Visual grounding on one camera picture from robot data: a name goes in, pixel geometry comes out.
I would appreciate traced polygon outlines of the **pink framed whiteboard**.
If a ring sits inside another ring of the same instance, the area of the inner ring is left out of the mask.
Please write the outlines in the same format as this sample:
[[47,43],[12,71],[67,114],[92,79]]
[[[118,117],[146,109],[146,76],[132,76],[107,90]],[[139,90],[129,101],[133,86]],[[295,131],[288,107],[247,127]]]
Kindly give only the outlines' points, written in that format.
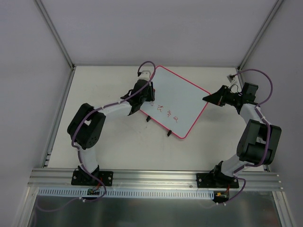
[[157,66],[152,79],[155,100],[140,111],[180,139],[187,137],[207,106],[208,91],[175,72]]

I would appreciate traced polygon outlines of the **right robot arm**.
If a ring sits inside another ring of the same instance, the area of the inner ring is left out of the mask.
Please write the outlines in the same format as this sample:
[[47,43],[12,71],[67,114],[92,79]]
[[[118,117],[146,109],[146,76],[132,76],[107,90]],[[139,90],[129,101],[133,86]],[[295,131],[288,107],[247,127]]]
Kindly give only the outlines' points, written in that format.
[[262,114],[260,105],[255,102],[258,86],[245,83],[241,92],[233,93],[227,86],[203,98],[217,106],[231,105],[244,119],[246,128],[237,145],[236,154],[221,161],[203,179],[216,187],[232,183],[236,176],[250,167],[272,163],[280,140],[282,129],[271,124]]

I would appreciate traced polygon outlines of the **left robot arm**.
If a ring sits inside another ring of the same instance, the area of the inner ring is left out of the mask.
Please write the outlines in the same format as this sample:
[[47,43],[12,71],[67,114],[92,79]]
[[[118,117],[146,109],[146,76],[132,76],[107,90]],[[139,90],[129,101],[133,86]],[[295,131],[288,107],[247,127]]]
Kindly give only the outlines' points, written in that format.
[[98,181],[99,165],[94,146],[97,144],[105,123],[117,118],[130,116],[140,110],[145,102],[155,100],[153,83],[140,79],[133,89],[117,102],[103,107],[93,107],[88,103],[80,106],[67,128],[72,147],[78,150],[82,179],[88,185]]

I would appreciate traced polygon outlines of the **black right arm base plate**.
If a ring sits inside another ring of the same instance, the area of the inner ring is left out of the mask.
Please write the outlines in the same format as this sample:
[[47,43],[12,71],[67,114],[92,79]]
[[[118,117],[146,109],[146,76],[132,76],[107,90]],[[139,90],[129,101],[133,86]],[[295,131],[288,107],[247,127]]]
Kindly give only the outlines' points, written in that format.
[[237,179],[223,174],[214,175],[213,173],[197,173],[196,182],[198,188],[239,188]]

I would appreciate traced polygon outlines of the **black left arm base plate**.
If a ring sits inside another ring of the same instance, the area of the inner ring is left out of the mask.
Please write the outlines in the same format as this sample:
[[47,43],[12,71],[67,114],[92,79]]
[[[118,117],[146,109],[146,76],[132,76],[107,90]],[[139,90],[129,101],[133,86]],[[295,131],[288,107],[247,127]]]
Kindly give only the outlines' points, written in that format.
[[[112,186],[113,182],[113,175],[114,172],[112,171],[100,171],[95,170],[92,173],[93,176],[98,178],[105,186]],[[73,171],[72,179],[71,179],[71,185],[75,186],[97,186],[99,182],[89,176],[85,171],[83,171],[81,168],[76,169]]]

